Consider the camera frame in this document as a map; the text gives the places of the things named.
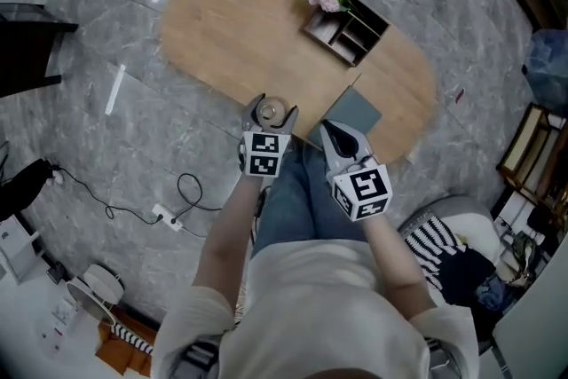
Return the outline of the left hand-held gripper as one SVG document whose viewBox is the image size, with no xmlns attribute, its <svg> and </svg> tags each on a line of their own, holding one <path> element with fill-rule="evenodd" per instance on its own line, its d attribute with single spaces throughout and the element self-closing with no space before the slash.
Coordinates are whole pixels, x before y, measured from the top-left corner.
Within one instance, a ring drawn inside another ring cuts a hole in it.
<svg viewBox="0 0 568 379">
<path fill-rule="evenodd" d="M 282 123 L 278 132 L 264 130 L 256 109 L 265 94 L 254 97 L 244 108 L 241 116 L 243 130 L 239 143 L 240 166 L 243 173 L 252 177 L 276 178 L 280 174 L 280 167 L 291 140 L 290 134 L 299 116 L 298 106 L 293 106 Z"/>
</svg>

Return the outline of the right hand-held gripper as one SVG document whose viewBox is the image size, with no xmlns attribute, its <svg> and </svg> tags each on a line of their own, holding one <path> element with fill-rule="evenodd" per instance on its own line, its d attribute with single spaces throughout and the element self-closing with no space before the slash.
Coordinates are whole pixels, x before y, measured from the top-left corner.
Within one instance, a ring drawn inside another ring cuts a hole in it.
<svg viewBox="0 0 568 379">
<path fill-rule="evenodd" d="M 319 133 L 332 198 L 356 222 L 383 213 L 392 189 L 386 166 L 370 149 L 367 137 L 343 122 L 324 119 Z"/>
</svg>

